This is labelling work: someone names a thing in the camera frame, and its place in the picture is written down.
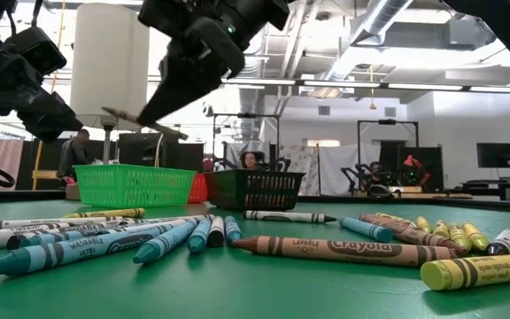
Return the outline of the person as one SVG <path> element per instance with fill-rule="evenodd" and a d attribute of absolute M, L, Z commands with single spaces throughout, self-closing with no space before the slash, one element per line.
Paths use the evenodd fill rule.
<path fill-rule="evenodd" d="M 76 136 L 63 143 L 56 173 L 63 187 L 66 187 L 68 179 L 77 180 L 74 166 L 91 163 L 85 148 L 85 143 L 88 141 L 89 132 L 83 128 L 77 132 Z"/>
<path fill-rule="evenodd" d="M 240 156 L 242 169 L 246 170 L 263 170 L 265 168 L 264 152 L 243 152 Z"/>
<path fill-rule="evenodd" d="M 380 184 L 383 186 L 387 185 L 388 177 L 383 169 L 380 162 L 374 161 L 369 165 L 370 175 L 367 179 L 367 185 L 372 186 L 374 184 Z"/>

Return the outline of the long ceiling light strip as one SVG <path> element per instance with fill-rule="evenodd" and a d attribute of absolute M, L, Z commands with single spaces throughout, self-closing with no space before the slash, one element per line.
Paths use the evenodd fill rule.
<path fill-rule="evenodd" d="M 222 79 L 223 84 L 251 85 L 251 86 L 289 86 L 336 89 L 393 89 L 415 91 L 449 91 L 468 93 L 510 94 L 510 86 L 489 85 L 454 85 L 435 83 L 405 83 L 405 82 L 352 82 L 352 81 L 323 81 L 302 79 L 272 79 L 272 78 L 232 78 Z"/>

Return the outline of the white crayon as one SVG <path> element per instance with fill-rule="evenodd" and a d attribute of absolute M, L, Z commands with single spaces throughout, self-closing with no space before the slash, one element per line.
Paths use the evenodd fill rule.
<path fill-rule="evenodd" d="M 243 212 L 243 217 L 248 220 L 274 221 L 274 222 L 328 223 L 337 221 L 336 217 L 332 217 L 325 214 L 287 213 L 256 210 L 248 210 Z"/>

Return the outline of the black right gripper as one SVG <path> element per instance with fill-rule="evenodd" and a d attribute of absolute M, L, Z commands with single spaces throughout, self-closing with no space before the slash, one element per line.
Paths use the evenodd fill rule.
<path fill-rule="evenodd" d="M 168 35 L 162 81 L 138 115 L 152 124 L 204 97 L 221 85 L 227 67 L 187 29 L 198 18 L 215 19 L 244 52 L 266 25 L 282 29 L 289 17 L 288 0 L 143 0 L 139 21 Z"/>

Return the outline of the black monitor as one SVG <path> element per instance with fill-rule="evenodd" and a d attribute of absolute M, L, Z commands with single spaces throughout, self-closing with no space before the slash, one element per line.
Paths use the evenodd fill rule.
<path fill-rule="evenodd" d="M 510 168 L 510 143 L 478 143 L 479 168 Z"/>

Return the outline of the red desk lamp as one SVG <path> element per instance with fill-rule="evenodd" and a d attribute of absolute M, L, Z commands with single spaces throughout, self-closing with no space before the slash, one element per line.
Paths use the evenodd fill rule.
<path fill-rule="evenodd" d="M 411 154 L 404 160 L 403 169 L 406 182 L 412 186 L 424 187 L 431 177 L 431 173 Z"/>

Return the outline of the red plastic basket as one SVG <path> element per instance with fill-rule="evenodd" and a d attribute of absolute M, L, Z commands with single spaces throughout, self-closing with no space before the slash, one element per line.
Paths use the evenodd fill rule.
<path fill-rule="evenodd" d="M 190 204 L 201 204 L 206 202 L 208 196 L 207 184 L 203 174 L 196 174 L 193 178 L 188 202 Z"/>

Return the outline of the black partition panels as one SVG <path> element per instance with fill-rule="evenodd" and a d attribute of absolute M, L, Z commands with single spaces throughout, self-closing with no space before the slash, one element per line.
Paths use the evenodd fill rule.
<path fill-rule="evenodd" d="M 203 170 L 203 144 L 185 144 L 159 141 L 155 133 L 126 133 L 110 143 L 110 158 L 120 164 L 176 168 L 200 172 Z M 32 188 L 35 165 L 41 171 L 55 171 L 64 138 L 39 147 L 39 141 L 27 141 L 20 154 L 19 172 L 15 188 L 28 191 Z"/>

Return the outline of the yellow slanted pole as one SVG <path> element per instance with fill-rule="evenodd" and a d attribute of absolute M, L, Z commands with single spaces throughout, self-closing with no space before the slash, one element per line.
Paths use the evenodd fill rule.
<path fill-rule="evenodd" d="M 62 43 L 62 34 L 63 34 L 63 27 L 64 27 L 64 20 L 65 20 L 65 14 L 66 14 L 66 0 L 62 0 L 61 2 L 61 11 L 60 11 L 60 24 L 58 28 L 58 42 L 57 46 L 60 47 Z M 55 71 L 52 75 L 52 81 L 50 86 L 50 92 L 55 92 L 55 85 L 58 78 L 58 71 Z M 37 147 L 37 153 L 35 157 L 35 167 L 33 171 L 33 184 L 32 184 L 32 191 L 37 190 L 37 184 L 39 180 L 39 167 L 40 167 L 40 161 L 42 157 L 42 151 L 43 151 L 43 141 L 39 140 L 39 144 Z"/>

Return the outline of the patterned white curtain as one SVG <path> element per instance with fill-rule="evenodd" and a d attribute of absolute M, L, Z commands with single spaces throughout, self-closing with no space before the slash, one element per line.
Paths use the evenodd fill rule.
<path fill-rule="evenodd" d="M 298 194 L 300 196 L 319 195 L 318 149 L 303 145 L 282 145 L 280 154 L 291 160 L 289 172 L 304 173 Z"/>

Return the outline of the silver ceiling duct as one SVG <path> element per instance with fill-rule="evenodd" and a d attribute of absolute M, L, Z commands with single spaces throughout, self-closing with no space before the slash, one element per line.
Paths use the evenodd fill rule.
<path fill-rule="evenodd" d="M 351 22 L 349 46 L 322 76 L 322 80 L 342 81 L 359 63 L 355 46 L 363 41 L 382 45 L 386 31 L 395 22 L 399 13 L 407 9 L 414 0 L 370 0 L 364 14 Z"/>
<path fill-rule="evenodd" d="M 265 44 L 251 42 L 244 53 L 245 64 L 243 70 L 235 80 L 244 78 L 246 82 L 225 84 L 227 94 L 224 113 L 263 113 L 265 86 L 256 84 L 255 80 L 262 77 L 266 60 L 263 58 Z"/>

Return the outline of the black plastic basket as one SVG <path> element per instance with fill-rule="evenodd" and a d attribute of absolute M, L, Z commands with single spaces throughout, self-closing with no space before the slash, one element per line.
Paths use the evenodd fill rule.
<path fill-rule="evenodd" d="M 208 201 L 236 211 L 292 209 L 304 176 L 305 173 L 243 169 L 204 174 Z"/>

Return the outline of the green plastic basket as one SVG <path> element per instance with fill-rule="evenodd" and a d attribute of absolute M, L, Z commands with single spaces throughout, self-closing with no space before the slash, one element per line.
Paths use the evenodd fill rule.
<path fill-rule="evenodd" d="M 76 166 L 82 204 L 109 208 L 183 206 L 193 171 L 128 164 Z"/>

